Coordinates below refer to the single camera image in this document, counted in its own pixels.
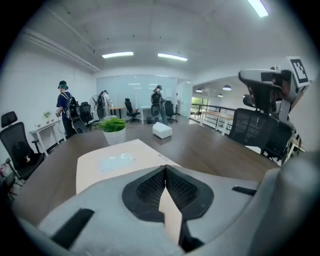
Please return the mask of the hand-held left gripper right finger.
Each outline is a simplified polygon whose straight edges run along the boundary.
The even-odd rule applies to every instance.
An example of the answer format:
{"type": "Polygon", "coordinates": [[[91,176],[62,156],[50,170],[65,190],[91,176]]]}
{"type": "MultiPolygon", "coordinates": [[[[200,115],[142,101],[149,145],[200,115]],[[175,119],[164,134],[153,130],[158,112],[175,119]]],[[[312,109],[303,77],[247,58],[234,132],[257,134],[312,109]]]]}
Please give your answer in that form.
{"type": "Polygon", "coordinates": [[[200,248],[224,231],[260,185],[171,165],[164,169],[164,184],[165,230],[184,252],[200,248]]]}

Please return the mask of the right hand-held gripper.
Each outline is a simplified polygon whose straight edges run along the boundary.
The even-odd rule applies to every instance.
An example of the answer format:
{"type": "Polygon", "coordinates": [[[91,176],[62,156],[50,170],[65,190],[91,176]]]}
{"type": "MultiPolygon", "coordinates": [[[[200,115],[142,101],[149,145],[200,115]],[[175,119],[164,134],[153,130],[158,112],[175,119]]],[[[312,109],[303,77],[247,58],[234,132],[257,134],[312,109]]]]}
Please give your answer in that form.
{"type": "Polygon", "coordinates": [[[275,116],[289,123],[289,113],[310,85],[299,56],[287,56],[279,66],[270,69],[244,69],[239,80],[248,88],[249,99],[255,108],[275,108],[275,116]]]}

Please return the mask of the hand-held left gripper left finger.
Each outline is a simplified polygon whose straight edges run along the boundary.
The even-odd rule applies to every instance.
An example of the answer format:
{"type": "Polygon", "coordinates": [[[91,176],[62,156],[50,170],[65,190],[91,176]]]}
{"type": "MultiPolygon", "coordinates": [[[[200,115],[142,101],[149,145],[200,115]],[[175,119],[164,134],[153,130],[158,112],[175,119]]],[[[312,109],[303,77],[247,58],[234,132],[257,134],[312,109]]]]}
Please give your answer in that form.
{"type": "Polygon", "coordinates": [[[40,231],[62,240],[79,210],[91,217],[70,245],[78,256],[181,256],[159,211],[165,189],[164,167],[147,168],[97,182],[51,211],[40,231]]]}

